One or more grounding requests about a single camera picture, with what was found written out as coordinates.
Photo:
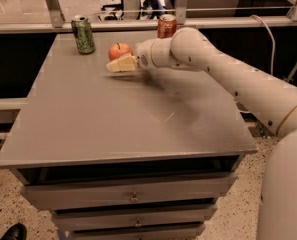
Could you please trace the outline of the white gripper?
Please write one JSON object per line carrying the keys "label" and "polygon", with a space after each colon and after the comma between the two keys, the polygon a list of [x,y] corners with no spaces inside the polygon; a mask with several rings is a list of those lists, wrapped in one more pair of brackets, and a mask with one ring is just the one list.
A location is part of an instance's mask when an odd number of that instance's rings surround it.
{"label": "white gripper", "polygon": [[135,45],[135,56],[127,53],[106,64],[111,73],[134,71],[139,66],[142,69],[171,68],[175,58],[171,53],[171,39],[149,39]]}

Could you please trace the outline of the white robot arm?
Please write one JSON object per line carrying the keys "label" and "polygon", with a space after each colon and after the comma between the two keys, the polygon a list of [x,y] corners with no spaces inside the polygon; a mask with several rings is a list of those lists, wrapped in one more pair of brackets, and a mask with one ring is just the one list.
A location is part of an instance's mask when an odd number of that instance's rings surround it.
{"label": "white robot arm", "polygon": [[111,73],[138,67],[205,71],[281,138],[266,164],[256,240],[297,240],[297,87],[221,52],[189,27],[140,42],[106,65]]}

